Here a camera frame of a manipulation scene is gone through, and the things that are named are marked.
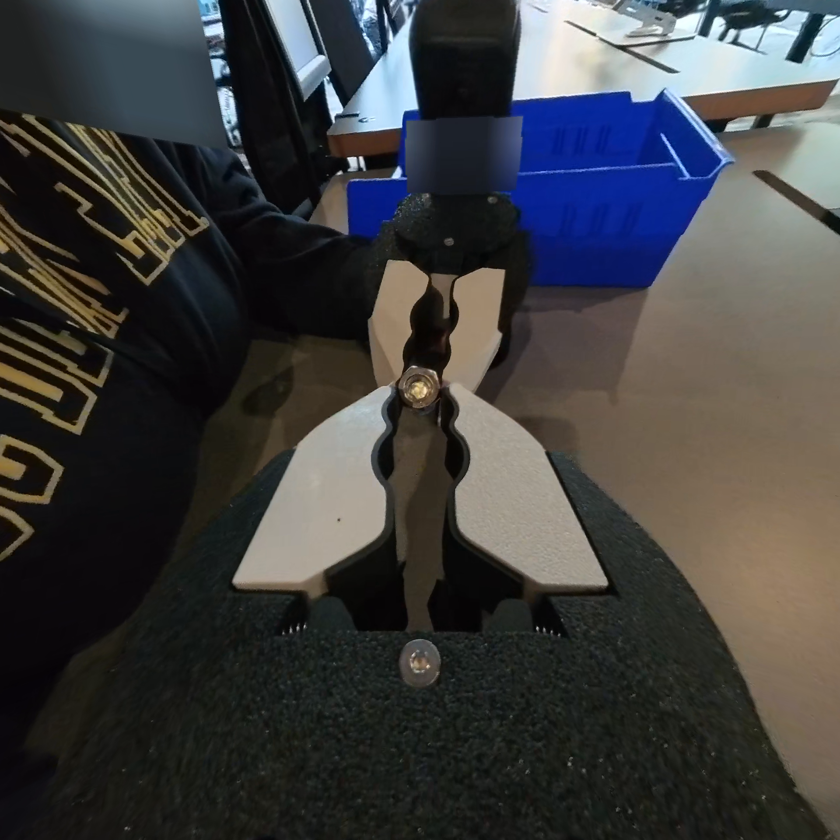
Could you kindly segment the silver hex bolt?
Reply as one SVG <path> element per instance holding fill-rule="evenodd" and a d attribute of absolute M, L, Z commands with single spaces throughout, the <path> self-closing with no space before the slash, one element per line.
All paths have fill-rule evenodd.
<path fill-rule="evenodd" d="M 427 394 L 426 399 L 420 402 L 419 404 L 410 403 L 408 399 L 406 399 L 406 394 L 404 391 L 406 384 L 415 378 L 425 379 L 429 388 L 429 392 Z M 415 412 L 425 412 L 433 408 L 438 402 L 441 391 L 441 384 L 436 371 L 427 367 L 423 367 L 421 365 L 412 365 L 408 367 L 403 373 L 396 387 L 399 392 L 399 396 L 402 400 L 402 403 Z"/>

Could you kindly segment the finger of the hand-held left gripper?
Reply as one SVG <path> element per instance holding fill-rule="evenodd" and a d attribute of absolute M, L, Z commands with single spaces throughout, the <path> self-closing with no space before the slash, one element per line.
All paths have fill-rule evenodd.
<path fill-rule="evenodd" d="M 375 384 L 393 385 L 406 368 L 406 346 L 413 336 L 412 313 L 429 288 L 429 277 L 403 259 L 388 259 L 374 309 L 368 339 Z"/>
<path fill-rule="evenodd" d="M 501 346 L 505 279 L 504 269 L 482 267 L 452 281 L 449 312 L 455 320 L 448 332 L 446 385 L 475 392 L 484 380 Z"/>

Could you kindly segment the silver monitor stand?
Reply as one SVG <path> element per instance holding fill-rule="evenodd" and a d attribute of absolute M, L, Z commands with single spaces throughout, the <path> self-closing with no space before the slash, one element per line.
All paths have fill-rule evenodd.
<path fill-rule="evenodd" d="M 615 2 L 594 27 L 596 36 L 613 46 L 656 46 L 692 40 L 697 35 L 654 2 Z"/>

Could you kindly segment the white board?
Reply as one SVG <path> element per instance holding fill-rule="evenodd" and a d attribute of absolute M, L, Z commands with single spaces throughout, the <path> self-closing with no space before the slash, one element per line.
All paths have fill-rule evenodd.
<path fill-rule="evenodd" d="M 327 79 L 331 65 L 308 1 L 265 1 L 270 26 L 297 83 L 308 101 Z"/>

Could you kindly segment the black office chair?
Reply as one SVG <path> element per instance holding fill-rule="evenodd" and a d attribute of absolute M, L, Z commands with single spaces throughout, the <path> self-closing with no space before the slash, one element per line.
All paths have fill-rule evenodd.
<path fill-rule="evenodd" d="M 304 93 L 267 2 L 222 1 L 219 6 L 250 170 L 283 213 L 310 218 L 343 164 L 329 151 L 333 121 L 324 82 Z"/>

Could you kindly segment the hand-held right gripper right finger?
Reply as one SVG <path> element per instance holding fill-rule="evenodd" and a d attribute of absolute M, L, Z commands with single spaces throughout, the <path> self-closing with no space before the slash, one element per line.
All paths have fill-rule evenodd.
<path fill-rule="evenodd" d="M 478 601 L 603 593 L 606 573 L 540 442 L 461 384 L 443 398 L 444 569 Z"/>

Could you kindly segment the person's dark printed sweatshirt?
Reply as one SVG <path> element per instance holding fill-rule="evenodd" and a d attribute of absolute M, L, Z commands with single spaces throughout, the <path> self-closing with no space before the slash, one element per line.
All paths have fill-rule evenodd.
<path fill-rule="evenodd" d="M 2 756 L 170 559 L 245 362 L 200 148 L 2 111 Z"/>

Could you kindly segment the blue plastic bin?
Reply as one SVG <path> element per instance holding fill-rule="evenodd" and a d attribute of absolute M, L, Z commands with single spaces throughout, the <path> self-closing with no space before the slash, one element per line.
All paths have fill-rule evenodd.
<path fill-rule="evenodd" d="M 718 176 L 733 162 L 678 97 L 624 92 L 515 101 L 522 147 L 511 200 L 529 234 L 531 284 L 652 285 Z M 399 177 L 348 185 L 350 233 L 372 238 L 407 196 Z"/>

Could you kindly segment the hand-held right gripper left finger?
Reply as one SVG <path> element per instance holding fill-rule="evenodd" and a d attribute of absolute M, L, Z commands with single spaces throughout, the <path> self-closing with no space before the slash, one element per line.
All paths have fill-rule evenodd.
<path fill-rule="evenodd" d="M 387 478 L 398 398 L 384 385 L 316 426 L 295 447 L 233 587 L 366 601 L 396 577 Z"/>

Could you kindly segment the person's left forearm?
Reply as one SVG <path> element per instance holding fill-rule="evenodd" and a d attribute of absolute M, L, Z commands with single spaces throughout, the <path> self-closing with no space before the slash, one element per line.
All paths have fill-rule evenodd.
<path fill-rule="evenodd" d="M 203 206 L 244 270 L 255 319 L 282 333 L 364 340 L 380 287 L 373 243 L 283 214 L 234 152 L 196 154 Z"/>

